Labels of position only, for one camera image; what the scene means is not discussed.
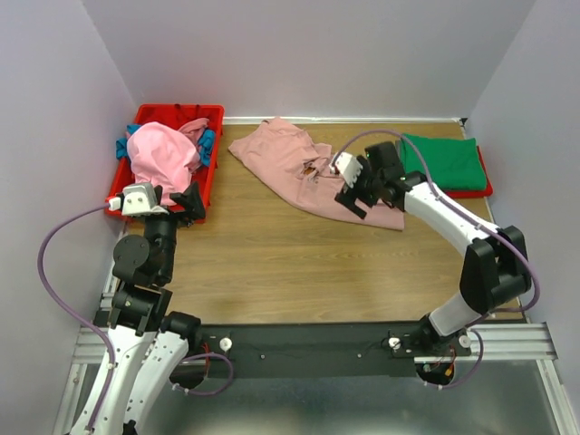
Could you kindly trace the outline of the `dusty pink printed t-shirt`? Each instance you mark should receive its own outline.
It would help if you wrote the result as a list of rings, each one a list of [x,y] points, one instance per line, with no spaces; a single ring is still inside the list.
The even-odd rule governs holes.
[[[332,146],[281,118],[262,121],[228,150],[289,205],[321,218],[402,231],[403,214],[385,205],[363,207],[365,218],[335,201],[343,180],[329,169]]]

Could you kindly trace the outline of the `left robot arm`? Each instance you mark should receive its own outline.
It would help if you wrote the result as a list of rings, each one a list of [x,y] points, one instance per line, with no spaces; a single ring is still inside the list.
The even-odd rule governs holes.
[[[113,197],[124,216],[141,218],[140,235],[122,237],[113,249],[112,275],[119,284],[111,300],[106,351],[72,434],[139,434],[173,369],[201,345],[200,321],[167,311],[177,230],[205,218],[197,182],[170,194],[179,206],[161,205],[162,188],[125,187]]]

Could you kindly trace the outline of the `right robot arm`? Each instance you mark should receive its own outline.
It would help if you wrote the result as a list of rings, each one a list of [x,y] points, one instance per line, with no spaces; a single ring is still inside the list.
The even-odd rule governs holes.
[[[522,232],[471,213],[444,194],[426,170],[406,171],[394,143],[372,145],[359,156],[340,151],[330,169],[344,181],[336,202],[357,217],[383,203],[421,219],[463,256],[458,292],[423,316],[403,340],[413,351],[440,353],[458,332],[531,288]]]

